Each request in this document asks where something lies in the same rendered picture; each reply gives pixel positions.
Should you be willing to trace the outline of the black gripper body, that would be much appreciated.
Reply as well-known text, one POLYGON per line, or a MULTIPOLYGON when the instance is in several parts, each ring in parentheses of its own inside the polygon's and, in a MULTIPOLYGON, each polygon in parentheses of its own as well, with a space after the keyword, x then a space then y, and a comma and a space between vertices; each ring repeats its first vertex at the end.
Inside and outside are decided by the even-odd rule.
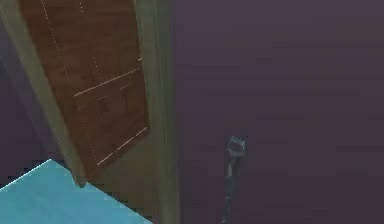
POLYGON ((239 164, 242 161, 242 158, 244 157, 243 151, 228 151, 229 157, 230 157, 230 164, 232 166, 235 166, 236 164, 239 164))

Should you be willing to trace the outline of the brown wooden room door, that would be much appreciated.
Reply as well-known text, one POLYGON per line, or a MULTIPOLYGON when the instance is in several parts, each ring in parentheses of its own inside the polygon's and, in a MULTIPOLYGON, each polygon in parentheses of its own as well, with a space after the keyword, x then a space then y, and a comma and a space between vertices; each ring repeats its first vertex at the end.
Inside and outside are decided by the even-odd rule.
POLYGON ((91 179, 149 133, 133 0, 17 0, 91 179))

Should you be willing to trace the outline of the olive green door frame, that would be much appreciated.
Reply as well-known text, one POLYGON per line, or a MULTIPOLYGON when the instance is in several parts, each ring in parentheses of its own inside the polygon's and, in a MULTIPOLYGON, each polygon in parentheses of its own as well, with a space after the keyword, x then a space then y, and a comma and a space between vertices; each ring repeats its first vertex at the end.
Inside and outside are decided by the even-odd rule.
POLYGON ((69 169, 76 189, 92 186, 127 214, 152 224, 181 224, 175 150, 170 21, 167 0, 133 0, 148 107, 149 133, 89 179, 55 101, 17 0, 0 0, 0 30, 8 49, 0 61, 27 114, 54 158, 69 169))

